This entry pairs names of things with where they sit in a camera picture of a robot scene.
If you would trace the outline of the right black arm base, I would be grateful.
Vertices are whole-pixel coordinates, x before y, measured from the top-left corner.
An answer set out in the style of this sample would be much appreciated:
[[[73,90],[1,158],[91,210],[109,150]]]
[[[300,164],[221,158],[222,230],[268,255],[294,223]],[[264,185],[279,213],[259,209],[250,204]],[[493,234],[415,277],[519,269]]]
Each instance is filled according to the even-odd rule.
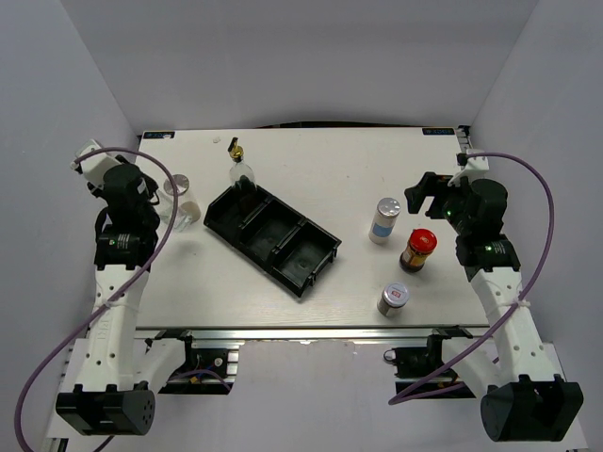
[[[444,363],[441,355],[442,343],[444,340],[453,338],[473,340],[474,336],[467,329],[459,326],[437,328],[427,337],[424,345],[388,349],[383,354],[383,359],[396,368],[396,392],[401,392],[442,365]],[[451,391],[429,395],[428,399],[469,399],[475,397],[452,369],[430,380],[415,390],[413,395],[439,391],[449,387],[452,387]]]

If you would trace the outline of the dark sauce glass bottle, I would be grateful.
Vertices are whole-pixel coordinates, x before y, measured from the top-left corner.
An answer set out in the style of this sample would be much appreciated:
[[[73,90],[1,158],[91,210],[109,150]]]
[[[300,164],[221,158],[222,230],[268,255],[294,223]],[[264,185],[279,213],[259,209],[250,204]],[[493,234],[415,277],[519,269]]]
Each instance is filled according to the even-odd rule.
[[[233,162],[229,176],[233,192],[236,195],[239,211],[247,216],[257,205],[257,187],[251,167],[244,161],[243,148],[238,144],[238,138],[233,137],[228,147],[228,154]]]

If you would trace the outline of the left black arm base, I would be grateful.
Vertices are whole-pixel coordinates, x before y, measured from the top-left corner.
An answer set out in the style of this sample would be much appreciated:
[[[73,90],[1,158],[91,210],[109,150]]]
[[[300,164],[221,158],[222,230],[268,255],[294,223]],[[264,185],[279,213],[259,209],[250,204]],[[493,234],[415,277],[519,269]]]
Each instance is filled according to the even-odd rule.
[[[162,395],[227,396],[234,385],[234,373],[228,370],[231,350],[206,346],[191,331],[163,330],[159,339],[177,339],[184,343],[185,360],[160,390]]]

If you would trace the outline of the clear oil glass bottle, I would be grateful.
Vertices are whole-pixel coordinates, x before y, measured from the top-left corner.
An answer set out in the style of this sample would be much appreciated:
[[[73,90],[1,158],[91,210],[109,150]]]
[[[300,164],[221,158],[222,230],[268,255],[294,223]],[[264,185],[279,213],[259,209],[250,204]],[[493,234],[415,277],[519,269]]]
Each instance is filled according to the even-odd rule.
[[[171,203],[161,205],[156,208],[159,218],[165,225],[169,225],[173,214],[173,205]],[[192,215],[187,211],[184,205],[178,205],[175,220],[172,224],[174,232],[184,231],[192,222]]]

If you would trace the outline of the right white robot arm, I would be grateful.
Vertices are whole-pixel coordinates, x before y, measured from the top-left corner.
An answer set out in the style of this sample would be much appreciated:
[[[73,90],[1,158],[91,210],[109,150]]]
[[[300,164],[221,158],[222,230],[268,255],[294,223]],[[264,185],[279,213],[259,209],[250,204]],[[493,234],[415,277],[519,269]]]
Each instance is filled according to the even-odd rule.
[[[456,255],[478,296],[489,329],[478,340],[448,338],[425,352],[436,375],[452,370],[480,402],[481,421],[494,442],[559,442],[583,404],[546,354],[524,296],[520,263],[503,234],[506,188],[490,179],[454,180],[425,173],[405,190],[415,214],[446,220],[456,232]]]

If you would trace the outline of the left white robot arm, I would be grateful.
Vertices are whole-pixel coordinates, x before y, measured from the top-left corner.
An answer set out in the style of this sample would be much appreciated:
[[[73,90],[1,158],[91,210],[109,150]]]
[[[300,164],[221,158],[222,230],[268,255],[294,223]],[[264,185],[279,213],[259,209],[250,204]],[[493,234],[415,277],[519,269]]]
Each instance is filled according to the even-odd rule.
[[[167,242],[152,205],[156,182],[137,166],[106,169],[95,196],[108,223],[96,232],[96,300],[88,348],[73,389],[57,396],[56,412],[85,436],[146,434],[155,397],[175,372],[193,373],[199,352],[179,338],[161,338],[135,356],[139,307],[151,265]]]

